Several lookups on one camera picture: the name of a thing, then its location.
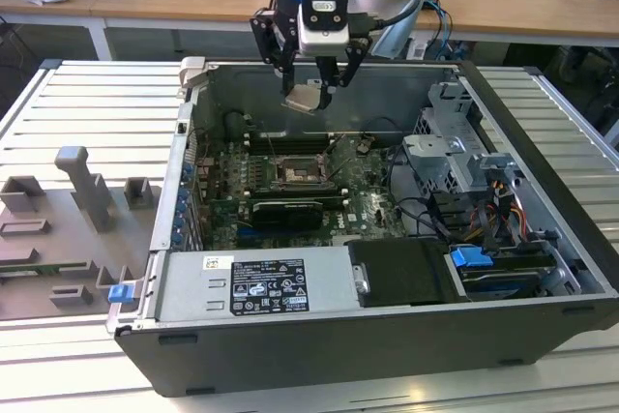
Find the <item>motherboard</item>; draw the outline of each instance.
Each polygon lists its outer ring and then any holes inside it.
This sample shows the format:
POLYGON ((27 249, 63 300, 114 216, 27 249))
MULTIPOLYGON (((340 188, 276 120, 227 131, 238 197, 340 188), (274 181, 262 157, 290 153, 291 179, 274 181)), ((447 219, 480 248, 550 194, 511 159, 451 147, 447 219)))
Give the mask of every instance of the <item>motherboard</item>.
POLYGON ((214 141, 198 158, 207 250, 338 246, 404 237, 388 149, 370 136, 214 141))

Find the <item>power supply label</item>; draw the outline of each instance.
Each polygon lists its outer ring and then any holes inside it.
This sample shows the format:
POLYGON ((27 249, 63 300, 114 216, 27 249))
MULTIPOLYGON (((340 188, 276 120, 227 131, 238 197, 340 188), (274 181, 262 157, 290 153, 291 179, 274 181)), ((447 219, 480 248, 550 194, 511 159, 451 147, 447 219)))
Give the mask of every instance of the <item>power supply label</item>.
POLYGON ((232 263, 230 311, 235 316, 309 310, 303 260, 232 263))

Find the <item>aluminum profile table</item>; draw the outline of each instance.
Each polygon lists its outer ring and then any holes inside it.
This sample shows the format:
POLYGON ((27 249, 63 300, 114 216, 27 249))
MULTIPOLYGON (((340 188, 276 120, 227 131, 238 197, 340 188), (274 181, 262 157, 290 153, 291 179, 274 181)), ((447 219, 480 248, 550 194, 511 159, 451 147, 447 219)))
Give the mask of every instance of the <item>aluminum profile table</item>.
MULTIPOLYGON (((0 124, 0 175, 4 179, 32 167, 48 186, 66 187, 61 174, 50 172, 52 154, 68 140, 92 147, 92 163, 101 165, 110 183, 131 170, 140 170, 140 175, 148 170, 154 182, 161 182, 172 131, 167 125, 181 101, 176 97, 177 70, 177 63, 64 62, 56 71, 39 71, 0 124), (108 135, 110 128, 116 130, 114 136, 108 135)), ((604 148, 595 131, 543 78, 521 69, 481 71, 614 241, 619 222, 612 214, 612 202, 616 215, 619 198, 616 154, 604 148)), ((0 325, 2 412, 619 410, 619 326, 581 334, 527 367, 168 399, 153 392, 105 331, 104 320, 104 315, 92 315, 41 320, 35 328, 0 325)))
MULTIPOLYGON (((526 130, 613 247, 619 251, 619 155, 542 76, 523 69, 484 69, 482 75, 526 130)), ((482 127, 505 150, 488 121, 482 127)))

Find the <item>desk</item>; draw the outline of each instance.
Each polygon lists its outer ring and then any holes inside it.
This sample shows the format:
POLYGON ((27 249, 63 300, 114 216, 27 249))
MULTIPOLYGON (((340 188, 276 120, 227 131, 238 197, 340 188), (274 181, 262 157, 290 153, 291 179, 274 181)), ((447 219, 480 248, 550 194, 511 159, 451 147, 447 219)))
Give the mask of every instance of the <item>desk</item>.
MULTIPOLYGON (((105 28, 250 31, 248 18, 268 0, 71 0, 37 7, 0 0, 15 23, 83 26, 102 60, 113 57, 105 28)), ((617 0, 441 0, 454 19, 453 39, 525 44, 619 46, 617 0)), ((416 36, 437 27, 422 12, 416 36)))

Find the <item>circuit board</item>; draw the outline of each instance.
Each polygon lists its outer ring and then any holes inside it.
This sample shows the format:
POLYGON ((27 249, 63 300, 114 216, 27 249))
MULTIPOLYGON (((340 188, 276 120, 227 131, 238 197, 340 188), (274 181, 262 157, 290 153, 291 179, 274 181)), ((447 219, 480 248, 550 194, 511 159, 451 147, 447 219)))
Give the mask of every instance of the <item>circuit board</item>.
POLYGON ((204 174, 199 186, 205 248, 337 246, 353 239, 405 236, 393 199, 384 185, 385 149, 370 149, 360 155, 357 151, 360 142, 359 136, 347 136, 329 155, 315 156, 251 155, 240 143, 213 144, 205 157, 210 166, 206 170, 198 169, 204 174), (288 193, 287 201, 303 199, 326 206, 339 202, 339 207, 325 208, 322 223, 314 230, 294 233, 256 230, 249 215, 252 205, 278 199, 284 185, 290 189, 312 185, 325 191, 324 194, 313 192, 311 197, 303 192, 298 197, 288 193))

